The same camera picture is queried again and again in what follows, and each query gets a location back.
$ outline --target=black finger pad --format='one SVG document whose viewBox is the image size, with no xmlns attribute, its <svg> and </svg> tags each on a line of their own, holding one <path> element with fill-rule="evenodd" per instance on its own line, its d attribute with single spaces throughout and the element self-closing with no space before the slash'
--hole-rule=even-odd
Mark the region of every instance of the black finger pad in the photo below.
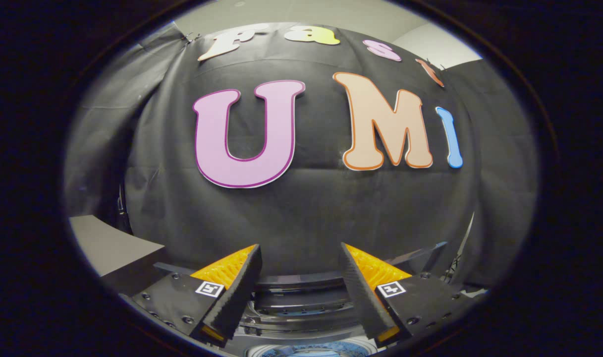
<svg viewBox="0 0 603 357">
<path fill-rule="evenodd" d="M 363 274 L 344 243 L 339 253 L 339 268 L 347 287 L 347 293 L 354 303 L 356 316 L 368 339 L 373 339 L 394 327 L 394 321 L 387 313 L 376 294 L 370 289 Z"/>
<path fill-rule="evenodd" d="M 244 266 L 229 289 L 211 307 L 203 322 L 225 338 L 233 339 L 235 329 L 246 308 L 246 302 L 251 298 L 255 283 L 260 277 L 261 267 L 261 250 L 260 245 L 257 244 L 249 253 Z"/>
</svg>

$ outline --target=blue letter i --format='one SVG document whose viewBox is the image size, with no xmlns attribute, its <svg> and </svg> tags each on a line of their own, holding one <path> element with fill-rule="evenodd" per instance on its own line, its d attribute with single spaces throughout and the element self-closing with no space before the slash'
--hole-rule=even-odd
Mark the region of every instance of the blue letter i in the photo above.
<svg viewBox="0 0 603 357">
<path fill-rule="evenodd" d="M 460 156 L 458 138 L 455 135 L 455 128 L 453 128 L 453 116 L 451 113 L 449 113 L 449 111 L 440 107 L 436 107 L 436 112 L 442 119 L 442 124 L 444 124 L 446 142 L 449 145 L 449 156 L 446 157 L 446 160 L 449 162 L 450 167 L 459 169 L 462 167 L 462 156 Z"/>
</svg>

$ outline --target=black fabric backdrop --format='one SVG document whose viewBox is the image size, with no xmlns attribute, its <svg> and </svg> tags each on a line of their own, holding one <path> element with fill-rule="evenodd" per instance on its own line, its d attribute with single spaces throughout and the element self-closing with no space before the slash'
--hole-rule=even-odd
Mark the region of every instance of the black fabric backdrop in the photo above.
<svg viewBox="0 0 603 357">
<path fill-rule="evenodd" d="M 382 259 L 446 241 L 433 269 L 443 274 L 480 207 L 461 262 L 478 269 L 473 283 L 492 284 L 525 238 L 538 187 L 529 119 L 505 83 L 480 60 L 437 68 L 441 88 L 406 50 L 388 44 L 402 58 L 391 61 L 363 45 L 374 38 L 329 26 L 339 45 L 289 41 L 284 34 L 294 25 L 270 23 L 237 50 L 198 62 L 215 34 L 188 44 L 170 24 L 106 68 L 71 136 L 69 214 L 111 223 L 124 176 L 134 235 L 165 244 L 174 264 L 198 269 L 258 242 L 263 274 L 307 274 L 337 269 L 342 241 Z M 346 91 L 331 78 L 339 71 L 368 77 L 392 106 L 399 89 L 421 98 L 430 168 L 412 169 L 404 160 L 371 172 L 343 165 L 351 128 Z M 193 102 L 239 90 L 228 145 L 234 156 L 250 158 L 264 142 L 264 103 L 252 91 L 280 79 L 306 84 L 295 100 L 290 168 L 256 189 L 214 185 L 195 163 Z M 446 162 L 437 106 L 453 114 L 461 169 Z"/>
</svg>

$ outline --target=letter m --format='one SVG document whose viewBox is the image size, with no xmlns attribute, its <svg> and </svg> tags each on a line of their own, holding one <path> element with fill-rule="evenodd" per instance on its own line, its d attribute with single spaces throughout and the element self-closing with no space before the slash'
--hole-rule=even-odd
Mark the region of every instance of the letter m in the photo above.
<svg viewBox="0 0 603 357">
<path fill-rule="evenodd" d="M 391 106 L 367 77 L 337 72 L 332 77 L 345 87 L 352 122 L 352 147 L 343 154 L 343 162 L 352 170 L 375 170 L 383 165 L 385 156 L 376 147 L 374 128 L 389 158 L 398 166 L 405 139 L 407 165 L 417 169 L 430 167 L 433 157 L 427 143 L 422 120 L 422 101 L 414 93 L 399 90 L 396 106 Z"/>
</svg>

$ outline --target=letter u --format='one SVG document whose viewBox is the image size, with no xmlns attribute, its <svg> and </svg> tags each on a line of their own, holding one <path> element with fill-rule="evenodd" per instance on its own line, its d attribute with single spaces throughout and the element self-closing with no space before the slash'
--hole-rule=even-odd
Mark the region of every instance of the letter u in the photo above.
<svg viewBox="0 0 603 357">
<path fill-rule="evenodd" d="M 195 160 L 206 179 L 228 188 L 254 188 L 281 176 L 295 151 L 295 97 L 306 89 L 300 81 L 260 84 L 255 95 L 265 101 L 265 135 L 262 151 L 250 159 L 238 159 L 228 151 L 228 118 L 231 106 L 240 99 L 238 90 L 222 90 L 193 104 Z"/>
</svg>

